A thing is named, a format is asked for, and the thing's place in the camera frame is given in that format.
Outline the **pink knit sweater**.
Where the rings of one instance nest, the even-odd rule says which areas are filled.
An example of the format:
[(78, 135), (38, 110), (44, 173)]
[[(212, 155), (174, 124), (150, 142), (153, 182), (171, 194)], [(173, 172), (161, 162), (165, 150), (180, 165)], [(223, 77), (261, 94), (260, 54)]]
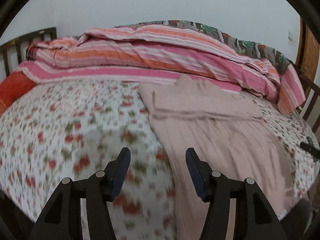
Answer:
[(173, 85), (141, 83), (138, 91), (173, 172), (178, 239), (198, 239), (208, 211), (185, 162), (190, 147), (230, 179), (253, 178), (277, 215), (294, 207), (287, 152), (251, 99), (186, 75)]

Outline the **dark wooden footboard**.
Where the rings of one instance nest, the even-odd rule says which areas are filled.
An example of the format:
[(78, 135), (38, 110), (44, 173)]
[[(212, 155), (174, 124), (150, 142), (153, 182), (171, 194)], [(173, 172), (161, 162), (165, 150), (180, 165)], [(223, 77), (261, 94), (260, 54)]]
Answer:
[(315, 107), (319, 106), (319, 103), (317, 103), (319, 101), (319, 85), (307, 77), (301, 67), (295, 65), (295, 70), (305, 94), (305, 101), (298, 106), (297, 111), (305, 121), (310, 119), (313, 112), (317, 114), (316, 120), (311, 123), (311, 129), (313, 133), (316, 133), (319, 130), (319, 110), (315, 110)]

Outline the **orange wooden door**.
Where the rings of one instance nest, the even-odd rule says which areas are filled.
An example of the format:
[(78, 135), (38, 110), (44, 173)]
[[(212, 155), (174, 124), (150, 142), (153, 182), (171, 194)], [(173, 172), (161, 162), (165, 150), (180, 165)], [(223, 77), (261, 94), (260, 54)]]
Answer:
[(319, 43), (300, 17), (299, 46), (296, 66), (311, 81), (315, 80), (319, 60)]

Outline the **red pillow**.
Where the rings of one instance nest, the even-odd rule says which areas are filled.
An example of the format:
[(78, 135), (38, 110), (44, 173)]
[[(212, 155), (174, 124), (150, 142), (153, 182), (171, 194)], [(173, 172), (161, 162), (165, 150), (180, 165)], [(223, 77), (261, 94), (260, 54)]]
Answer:
[(22, 72), (9, 75), (0, 86), (0, 113), (3, 114), (12, 103), (36, 86), (34, 81)]

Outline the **dark wooden headboard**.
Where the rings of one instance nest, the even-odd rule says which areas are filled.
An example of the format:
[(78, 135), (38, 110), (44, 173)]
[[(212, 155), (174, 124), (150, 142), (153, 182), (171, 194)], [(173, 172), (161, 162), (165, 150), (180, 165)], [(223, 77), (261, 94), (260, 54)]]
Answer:
[(18, 64), (26, 60), (26, 50), (32, 43), (55, 38), (57, 38), (57, 29), (50, 27), (24, 34), (1, 45), (1, 67), (4, 67), (5, 77), (8, 77)]

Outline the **pink striped quilt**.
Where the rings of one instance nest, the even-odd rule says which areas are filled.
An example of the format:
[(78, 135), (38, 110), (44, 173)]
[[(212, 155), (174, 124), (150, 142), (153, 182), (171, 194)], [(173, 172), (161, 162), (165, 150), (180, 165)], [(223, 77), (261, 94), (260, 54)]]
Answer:
[(80, 37), (33, 43), (26, 57), (59, 70), (129, 66), (204, 76), (235, 83), (264, 96), (282, 114), (292, 112), (305, 101), (298, 74), (281, 52), (193, 22), (91, 28)]

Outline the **white wall switch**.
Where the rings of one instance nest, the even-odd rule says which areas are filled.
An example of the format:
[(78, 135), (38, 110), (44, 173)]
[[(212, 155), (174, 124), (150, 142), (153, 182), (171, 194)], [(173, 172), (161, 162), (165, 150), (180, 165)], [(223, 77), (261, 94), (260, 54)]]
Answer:
[(291, 31), (289, 31), (289, 33), (288, 33), (288, 39), (289, 39), (290, 41), (293, 41), (293, 36), (292, 36)]

